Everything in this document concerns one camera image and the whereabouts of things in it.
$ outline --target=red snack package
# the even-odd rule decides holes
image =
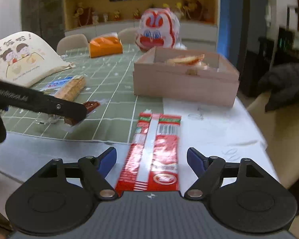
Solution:
[[[178,191],[180,116],[141,113],[115,190]]]

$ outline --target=barcode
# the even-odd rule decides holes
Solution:
[[[176,124],[159,124],[157,135],[175,135],[178,136],[179,125]]]

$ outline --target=white cabinet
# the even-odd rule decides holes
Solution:
[[[126,21],[126,22],[110,22],[106,24],[96,25],[96,35],[100,36],[106,33],[111,32],[120,32],[125,28],[133,28],[134,21]]]
[[[180,37],[183,39],[217,41],[217,26],[204,23],[181,22]]]
[[[198,50],[205,50],[208,52],[216,52],[215,43],[207,43],[203,41],[186,40],[186,39],[182,39],[182,43],[187,47],[187,49],[198,49]]]
[[[65,36],[71,36],[75,34],[84,34],[88,41],[96,37],[96,29],[95,26],[86,26],[86,27],[81,27],[81,28],[76,28],[73,30],[66,31]]]
[[[88,41],[91,39],[111,32],[120,32],[125,28],[138,27],[139,21],[122,21],[100,23],[67,31],[66,36],[74,34],[84,34]],[[215,52],[217,44],[217,26],[197,23],[197,22],[181,22],[180,37],[182,43],[188,49],[202,49]]]

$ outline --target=figurine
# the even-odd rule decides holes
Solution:
[[[140,18],[141,18],[141,12],[140,12],[140,10],[138,8],[136,9],[136,12],[133,13],[133,18],[135,20],[140,20]]]
[[[109,19],[109,15],[107,13],[103,13],[103,19],[104,19],[104,22],[106,23]]]
[[[85,25],[90,25],[93,23],[92,8],[91,7],[84,8],[83,3],[80,2],[78,3],[77,8],[74,12],[74,17],[78,18],[78,25],[80,27]]]
[[[117,22],[117,21],[120,21],[121,20],[121,13],[119,10],[115,11],[114,12],[114,21]]]
[[[98,24],[98,14],[95,11],[92,13],[92,22],[94,25]]]
[[[183,9],[187,20],[203,21],[204,8],[198,0],[183,0]]]
[[[179,19],[179,20],[181,20],[181,18],[184,16],[184,13],[182,12],[182,3],[180,3],[180,2],[178,2],[177,4],[176,4],[176,8],[175,8],[175,10],[174,10],[174,13],[175,13],[175,15],[177,16],[177,18]]]
[[[79,14],[78,13],[75,13],[74,14],[74,16],[73,16],[73,27],[74,28],[77,28],[77,27],[79,27],[80,26],[80,24],[79,24]]]

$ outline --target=plastic wrapper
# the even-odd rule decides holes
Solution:
[[[89,49],[91,58],[123,53],[123,46],[116,32],[92,39],[89,43]]]
[[[180,116],[141,113],[115,190],[178,191]]]
[[[40,91],[59,99],[74,101],[85,87],[86,75],[69,76],[60,80],[50,82]],[[40,114],[37,123],[55,123],[60,119],[57,115]]]
[[[94,113],[99,106],[109,103],[109,100],[110,99],[102,99],[99,101],[88,101],[82,103],[87,109],[86,116],[88,117],[90,114]],[[62,126],[62,129],[66,132],[72,133],[80,125],[80,123],[82,123],[82,121],[77,122],[71,118],[64,118],[64,125]]]
[[[180,24],[169,8],[147,9],[140,20],[136,44],[147,51],[155,46],[172,48],[178,43]]]

